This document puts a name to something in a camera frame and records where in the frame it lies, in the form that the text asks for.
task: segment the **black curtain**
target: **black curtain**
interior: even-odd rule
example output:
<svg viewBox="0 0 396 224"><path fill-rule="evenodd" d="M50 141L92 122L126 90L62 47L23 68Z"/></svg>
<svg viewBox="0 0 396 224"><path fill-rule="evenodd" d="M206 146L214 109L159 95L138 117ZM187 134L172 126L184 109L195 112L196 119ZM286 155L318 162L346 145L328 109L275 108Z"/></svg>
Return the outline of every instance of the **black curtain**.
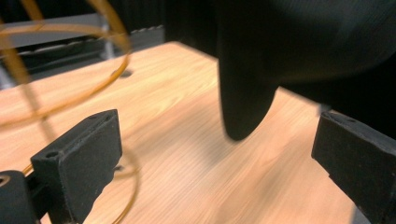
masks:
<svg viewBox="0 0 396 224"><path fill-rule="evenodd" d="M163 25L164 0L109 0L128 32Z"/></svg>
<svg viewBox="0 0 396 224"><path fill-rule="evenodd" d="M93 13L82 0L36 0L44 18L59 18ZM128 32L163 25L164 0L108 0L119 14ZM4 22L29 21L18 0L0 1L0 17Z"/></svg>

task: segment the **wooden tabletop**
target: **wooden tabletop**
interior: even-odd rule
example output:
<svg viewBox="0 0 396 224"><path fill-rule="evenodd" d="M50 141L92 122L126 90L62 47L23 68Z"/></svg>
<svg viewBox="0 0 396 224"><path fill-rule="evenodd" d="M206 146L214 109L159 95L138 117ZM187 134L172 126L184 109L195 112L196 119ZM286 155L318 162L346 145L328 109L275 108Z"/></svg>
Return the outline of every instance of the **wooden tabletop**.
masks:
<svg viewBox="0 0 396 224"><path fill-rule="evenodd" d="M42 105L108 77L120 59L30 85ZM133 54L133 74L90 101L51 116L56 135L117 108L123 157L85 223L110 223L134 192L123 223L350 223L352 202L310 157L318 105L284 89L259 128L233 142L222 129L217 60L178 43ZM19 87L0 91L0 119L28 111ZM49 141L40 122L0 130L0 170L21 170Z"/></svg>

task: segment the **light wood grain surface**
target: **light wood grain surface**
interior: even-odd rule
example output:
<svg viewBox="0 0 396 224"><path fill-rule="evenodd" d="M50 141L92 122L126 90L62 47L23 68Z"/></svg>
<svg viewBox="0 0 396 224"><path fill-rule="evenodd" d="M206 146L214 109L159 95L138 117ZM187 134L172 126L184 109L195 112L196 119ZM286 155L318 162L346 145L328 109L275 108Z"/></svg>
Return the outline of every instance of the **light wood grain surface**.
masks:
<svg viewBox="0 0 396 224"><path fill-rule="evenodd" d="M31 85L42 105L98 83L113 60ZM278 89L259 128L245 141L224 134L217 60L178 43L133 54L121 78L90 101L49 118L59 136L91 114L117 108L125 167L85 223L110 223L134 191L123 223L350 223L352 202L310 157L318 105ZM0 91L0 119L28 111L19 88ZM49 142L39 122L0 131L0 170L21 170Z"/></svg>

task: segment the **screw hole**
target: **screw hole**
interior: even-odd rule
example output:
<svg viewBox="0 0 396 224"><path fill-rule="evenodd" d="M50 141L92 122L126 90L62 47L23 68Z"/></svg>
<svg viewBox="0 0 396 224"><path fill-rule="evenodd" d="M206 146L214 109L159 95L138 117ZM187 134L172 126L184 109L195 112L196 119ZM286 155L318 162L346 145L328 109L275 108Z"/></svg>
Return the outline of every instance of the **screw hole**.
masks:
<svg viewBox="0 0 396 224"><path fill-rule="evenodd" d="M50 152L49 154L46 155L46 158L52 158L58 156L58 152Z"/></svg>

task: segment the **orange wire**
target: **orange wire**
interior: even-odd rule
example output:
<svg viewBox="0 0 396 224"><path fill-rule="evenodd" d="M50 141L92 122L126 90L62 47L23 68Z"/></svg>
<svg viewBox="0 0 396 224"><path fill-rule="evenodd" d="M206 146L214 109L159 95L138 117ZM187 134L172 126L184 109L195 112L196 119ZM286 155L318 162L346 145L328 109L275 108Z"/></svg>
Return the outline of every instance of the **orange wire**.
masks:
<svg viewBox="0 0 396 224"><path fill-rule="evenodd" d="M47 122L47 117L50 114L58 113L61 110L64 110L70 106L80 104L94 95L98 94L100 91L103 91L106 87L111 85L114 81L116 81L121 74L125 71L128 63L129 63L129 55L131 51L131 45L126 36L126 30L120 22L120 18L117 13L111 7L111 5L106 0L87 0L99 13L101 13L110 24L110 27L115 32L103 32L101 29L86 26L86 25L75 25L75 24L44 24L42 20L44 19L39 7L37 6L35 0L21 0L23 7L28 13L29 17L32 21L37 21L39 24L28 25L28 26L20 26L13 28L4 28L3 23L0 20L0 46L2 46L1 52L6 55L5 62L6 65L11 72L11 75L14 76L17 81L21 84L22 91L29 102L29 105L32 108L31 114L26 114L23 116L19 116L14 119L9 119L7 121L0 122L0 128L10 127L16 123L29 122L37 119L41 119L43 130L46 133L48 140L54 138L54 133L50 129L50 126ZM21 58L18 56L18 52L12 48L8 36L15 34L26 34L26 33L44 33L44 32L75 32L75 33L83 33L87 35L93 35L98 37L104 37L105 39L112 41L115 45L117 45L120 49L122 49L125 53L124 59L120 67L106 80L99 83L97 86L93 87L90 90L84 91L80 95L76 97L69 98L66 101L63 101L59 104L50 106L50 107L40 107L38 101L35 98L35 94L33 90L26 85L30 80L28 73L23 65ZM130 212L131 208L134 205L134 202L137 198L137 194L139 192L140 187L140 168L137 160L135 160L136 168L132 173L135 176L135 186L134 193L132 194L129 202L126 204L125 208L122 210L120 215L113 221L113 224L121 223L125 217ZM25 167L22 172L24 175L28 175L33 170L32 164L29 164Z"/></svg>

